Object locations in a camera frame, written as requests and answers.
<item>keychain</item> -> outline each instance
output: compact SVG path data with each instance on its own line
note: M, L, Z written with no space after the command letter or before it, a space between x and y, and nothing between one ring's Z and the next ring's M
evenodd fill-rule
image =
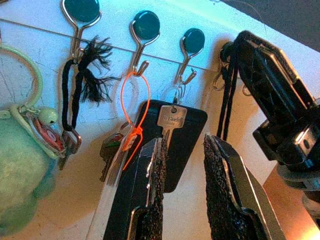
M81 143L81 136L76 131L77 117L79 113L79 102L82 94L82 101L89 99L99 104L100 102L111 102L108 94L107 84L111 80L120 80L118 77L96 78L88 69L88 65L98 61L107 70L110 69L110 60L107 58L112 54L112 47L107 43L108 38L97 42L98 37L94 37L86 46L80 47L81 37L84 29L93 26L101 18L100 5L98 0L75 1L62 0L61 8L64 15L75 28L72 40L71 59L68 60L63 68L62 73L62 126L63 140L67 150L65 157L60 158L59 168L62 170L66 161L71 154L75 154ZM77 21L86 23L81 28L78 27ZM72 65L77 65L78 73L75 76L75 90L72 99L72 121L68 124L69 93L68 80L69 71Z
M191 58L199 54L204 47L205 36L196 28L189 29L180 40L184 54L184 62L177 74L178 87L173 103L160 100L150 100L149 110L141 125L145 145L154 138L163 137L168 146L168 160L166 163L165 193L175 190L195 144L206 124L207 113L203 110L180 105L183 102L185 87L196 75L192 71L187 80L183 81L183 73ZM140 109L137 117L139 123L146 110L147 104Z
M144 82L147 84L147 87L149 89L148 81L145 79L145 77L142 75L146 68L149 65L148 61L143 61L140 68L138 69L138 63L140 60L140 57L143 53L143 50L145 47L154 41L156 41L160 36L160 21L158 16L149 10L143 10L140 11L135 17L134 20L130 23L130 32L137 43L137 51L134 54L131 70L132 72L129 73L124 80L122 89L121 89L121 96L123 94L123 87L126 83L126 81L129 79L130 76L136 76L136 77L142 77L144 79ZM126 110L123 105L122 110L126 115ZM128 120L128 124L133 126L133 123L131 120ZM113 160L113 157L115 156L115 153L117 152L117 147L119 148L120 142L123 139L123 135L119 135L120 133L115 133L112 136L108 137L102 144L100 156L103 157L103 160L106 162L105 168L102 170L102 177L101 181L105 179L104 176L107 175L107 172L109 170L108 164L111 164L110 161ZM131 133L131 135L128 137L128 142L125 143L124 147L125 150L129 150L131 148L131 145L133 144L135 138L142 134L142 130L139 127L135 128L135 131Z
M35 107L43 90L38 67L24 53L1 42L0 51L23 59L35 76L35 92L24 104L0 110L0 237L22 229L34 216L37 200L55 186L51 174L65 145L51 125L55 109Z
M103 161L105 162L105 167L102 170L102 176L100 177L101 182L105 182L109 168L111 166L111 163L114 159L114 156L116 155L122 139L125 137L124 134L122 134L122 131L129 126L129 122L125 122L121 127L120 130L114 134L112 134L110 137L106 138L101 146L100 150L100 156L103 158Z

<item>key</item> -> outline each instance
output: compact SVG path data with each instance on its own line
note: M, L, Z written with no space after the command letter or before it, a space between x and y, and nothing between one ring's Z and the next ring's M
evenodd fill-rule
M62 139L64 141L66 150L64 157L60 158L58 161L58 166L60 170L64 169L69 156L71 154L75 154L82 143L81 136L76 132L75 129L72 129L72 131L63 131Z
M187 109L176 105L161 106L157 125L162 127L162 135L166 137L166 144L169 148L171 137L175 129L181 129L184 126Z
M100 177L101 182L105 182L111 163L120 147L121 141L124 135L117 132L110 137L106 138L101 146L100 156L105 161L105 167L102 170L102 176Z

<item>white wall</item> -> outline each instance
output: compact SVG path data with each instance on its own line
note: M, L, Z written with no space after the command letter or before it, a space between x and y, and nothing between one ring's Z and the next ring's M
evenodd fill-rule
M146 47L141 60L149 60L145 72L153 99L172 101L174 79L183 55L179 40L186 30L200 28L206 37L203 52L191 60L198 75L187 85L184 104L208 113L205 132L215 134L219 119L222 92L212 89L217 70L217 52L227 40L247 29L282 48L291 59L307 87L316 96L320 90L320 53L265 27L251 17L220 2L209 0L100 0L102 18L85 30L83 37L110 37L114 46L112 68L108 73L127 73L136 49L129 23L140 10L151 10L160 19L160 38ZM27 53L40 68L44 91L39 105L61 111L61 70L69 56L73 28L60 10L59 0L9 0L0 5L2 41ZM24 66L10 56L0 55L0 108L22 103L30 90L32 78ZM120 108L120 82L110 90L112 104L81 105L77 130L83 138L81 149L71 156L64 171L57 172L57 187L39 203L32 223L15 239L73 240L85 239L103 184L99 182L104 167L99 157L103 140L124 121ZM139 104L146 100L145 86L132 79L125 93L126 106L132 118ZM268 162L254 141L252 132L265 117L251 97L235 94L229 142L260 183L268 177L274 162ZM203 136L200 137L175 192L165 195L163 239L210 239L206 215Z

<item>green plush toy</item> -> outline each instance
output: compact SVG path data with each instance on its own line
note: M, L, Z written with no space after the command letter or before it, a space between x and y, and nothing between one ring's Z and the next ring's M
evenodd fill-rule
M37 66L18 50L0 43L0 51L24 59L36 77L36 92L29 102L0 110L0 237L21 230L34 216L37 200L55 187L51 174L65 146L50 125L57 112L35 108L43 81Z

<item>black cord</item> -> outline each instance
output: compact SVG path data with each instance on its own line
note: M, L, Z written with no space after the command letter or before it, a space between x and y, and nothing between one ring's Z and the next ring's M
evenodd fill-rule
M62 98L63 98L62 127L66 131L71 131L72 128L76 127L76 126L70 126L68 124L68 108L69 108L68 81L69 81L70 68L73 64L75 64L73 59L70 59L69 61L67 61L64 65L63 72L62 72Z
M229 75L232 75L232 67L229 65L229 68L226 69L225 67L222 69L222 78L224 80L224 92L223 92L223 99L222 99L222 105L220 110L220 118L219 118L219 124L218 124L218 130L217 130L217 137L221 138L221 134L223 131L224 126L224 120L226 116L226 108L229 102L229 94L231 89L231 77Z
M238 77L238 62L236 47L233 46L234 51L230 56L230 63L228 68L224 67L222 71L222 78L224 80L224 92L221 105L221 112L219 117L217 137L221 138L223 131L223 140L226 141L228 138L229 124L232 112L233 98L237 87Z
M110 61L107 59L112 53L112 47L106 43L108 38L101 42L96 43L98 37L94 37L84 49L83 56L78 66L78 73L75 76L75 90L72 99L72 120L71 125L68 124L68 108L69 108L69 92L68 92L68 81L69 72L72 65L76 64L73 59L66 62L62 72L62 126L65 131L71 131L76 128L77 118L79 113L79 103L81 93L83 93L82 101L84 102L87 98L90 101L99 102L106 101L111 102L111 98L108 94L107 81L120 80L120 77L109 76L105 78L96 78L93 73L88 69L90 63L94 63L98 60L100 64L110 69ZM85 81L84 88L82 89L82 82Z

